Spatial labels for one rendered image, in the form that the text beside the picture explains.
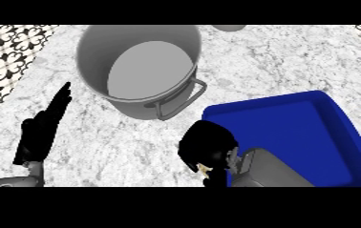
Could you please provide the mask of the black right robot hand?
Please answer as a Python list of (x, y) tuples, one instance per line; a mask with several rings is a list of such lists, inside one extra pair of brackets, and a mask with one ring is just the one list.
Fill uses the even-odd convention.
[(205, 187), (226, 187), (228, 158), (236, 151), (238, 142), (231, 131), (207, 120), (197, 121), (179, 141), (177, 154), (195, 173), (198, 163), (211, 168), (202, 180)]

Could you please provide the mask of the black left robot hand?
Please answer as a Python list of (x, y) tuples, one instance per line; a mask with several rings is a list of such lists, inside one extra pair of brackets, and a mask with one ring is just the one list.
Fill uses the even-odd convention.
[(53, 96), (47, 108), (20, 123), (20, 140), (15, 151), (13, 165), (46, 160), (59, 121), (71, 100), (71, 83), (66, 82)]

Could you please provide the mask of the cream cupcake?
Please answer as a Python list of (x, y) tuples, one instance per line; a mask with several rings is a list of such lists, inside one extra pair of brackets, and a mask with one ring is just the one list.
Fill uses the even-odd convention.
[(211, 168), (205, 167), (202, 164), (197, 164), (197, 168), (199, 172), (202, 173), (204, 177), (208, 178), (207, 172), (211, 171)]

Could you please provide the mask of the blue tray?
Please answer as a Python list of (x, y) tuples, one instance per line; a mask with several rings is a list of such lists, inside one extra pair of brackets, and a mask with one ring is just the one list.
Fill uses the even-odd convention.
[(361, 134), (324, 92), (213, 105), (201, 118), (231, 131), (239, 152), (263, 148), (315, 186), (361, 186)]

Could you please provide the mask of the grey metal pot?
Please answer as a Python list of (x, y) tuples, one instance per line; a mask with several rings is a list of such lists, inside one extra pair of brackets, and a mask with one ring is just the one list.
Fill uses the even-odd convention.
[(165, 121), (205, 92), (195, 78), (199, 52), (194, 25), (91, 25), (78, 40), (75, 67), (125, 116)]

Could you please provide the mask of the grey round object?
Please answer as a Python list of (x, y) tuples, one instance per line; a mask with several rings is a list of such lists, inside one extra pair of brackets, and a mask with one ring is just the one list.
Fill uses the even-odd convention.
[(247, 25), (211, 25), (214, 29), (225, 32), (241, 31)]

